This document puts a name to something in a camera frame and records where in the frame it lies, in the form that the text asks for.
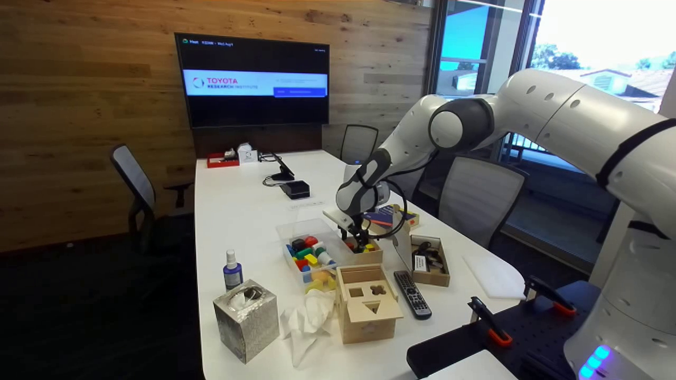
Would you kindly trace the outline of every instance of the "sky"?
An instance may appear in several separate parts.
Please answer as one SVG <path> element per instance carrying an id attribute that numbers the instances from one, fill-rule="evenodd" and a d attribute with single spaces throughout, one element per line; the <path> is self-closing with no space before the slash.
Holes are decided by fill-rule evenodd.
<path id="1" fill-rule="evenodd" d="M 676 51 L 673 0 L 548 0 L 539 43 L 556 43 L 586 67 L 637 65 Z"/>

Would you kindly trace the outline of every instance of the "cable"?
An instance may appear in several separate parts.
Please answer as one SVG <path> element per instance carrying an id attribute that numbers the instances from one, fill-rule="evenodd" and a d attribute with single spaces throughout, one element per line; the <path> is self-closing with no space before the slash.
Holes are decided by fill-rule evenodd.
<path id="1" fill-rule="evenodd" d="M 383 182 L 387 182 L 389 185 L 393 185 L 395 190 L 399 190 L 399 195 L 404 195 L 402 187 L 399 187 L 395 182 L 391 182 L 391 180 L 383 180 Z M 404 199 L 404 211 L 402 211 L 399 223 L 393 226 L 391 230 L 383 231 L 383 235 L 371 235 L 371 231 L 365 231 L 368 238 L 389 238 L 389 237 L 395 237 L 395 235 L 404 227 L 404 223 L 405 223 L 405 219 L 408 219 L 408 200 L 405 200 L 405 197 L 402 197 L 402 199 Z"/>
<path id="2" fill-rule="evenodd" d="M 263 184 L 268 185 L 268 187 L 274 187 L 274 185 L 284 185 L 284 184 L 291 184 L 293 180 L 290 182 L 278 182 L 272 180 L 272 174 L 264 177 Z"/>

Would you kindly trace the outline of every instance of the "tissue box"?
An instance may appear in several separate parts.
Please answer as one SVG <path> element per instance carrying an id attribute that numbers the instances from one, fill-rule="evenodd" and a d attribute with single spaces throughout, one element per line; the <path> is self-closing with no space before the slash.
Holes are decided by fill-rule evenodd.
<path id="1" fill-rule="evenodd" d="M 255 280 L 245 280 L 214 302 L 220 340 L 243 360 L 251 360 L 279 336 L 278 297 Z"/>
<path id="2" fill-rule="evenodd" d="M 340 266 L 339 286 L 339 320 L 345 343 L 395 336 L 402 309 L 383 266 Z"/>

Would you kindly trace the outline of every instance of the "orange object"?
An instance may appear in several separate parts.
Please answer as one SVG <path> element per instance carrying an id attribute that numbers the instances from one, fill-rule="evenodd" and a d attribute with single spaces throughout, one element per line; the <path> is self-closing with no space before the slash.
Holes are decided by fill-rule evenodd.
<path id="1" fill-rule="evenodd" d="M 502 349 L 508 349 L 508 345 L 513 343 L 513 337 L 511 337 L 511 336 L 504 337 L 504 336 L 498 336 L 494 330 L 488 330 L 488 340 L 493 340 L 493 341 L 498 343 Z"/>
<path id="2" fill-rule="evenodd" d="M 568 306 L 559 303 L 559 302 L 554 303 L 554 312 L 560 314 L 560 316 L 566 316 L 566 319 L 572 319 L 578 314 L 574 309 L 568 309 Z"/>
<path id="3" fill-rule="evenodd" d="M 298 271 L 309 266 L 309 259 L 296 259 Z"/>

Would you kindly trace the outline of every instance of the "paper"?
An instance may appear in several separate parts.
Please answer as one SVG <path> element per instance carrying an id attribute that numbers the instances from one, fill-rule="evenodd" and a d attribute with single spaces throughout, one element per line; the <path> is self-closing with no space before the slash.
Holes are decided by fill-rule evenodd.
<path id="1" fill-rule="evenodd" d="M 467 254 L 466 262 L 491 297 L 525 297 L 525 276 L 494 254 Z"/>
<path id="2" fill-rule="evenodd" d="M 488 351 L 480 351 L 464 360 L 432 373 L 428 380 L 516 380 L 516 376 L 493 356 Z"/>
<path id="3" fill-rule="evenodd" d="M 305 303 L 281 312 L 284 337 L 290 340 L 291 362 L 298 368 L 320 336 L 330 334 L 328 320 L 335 312 L 337 291 L 311 290 Z"/>

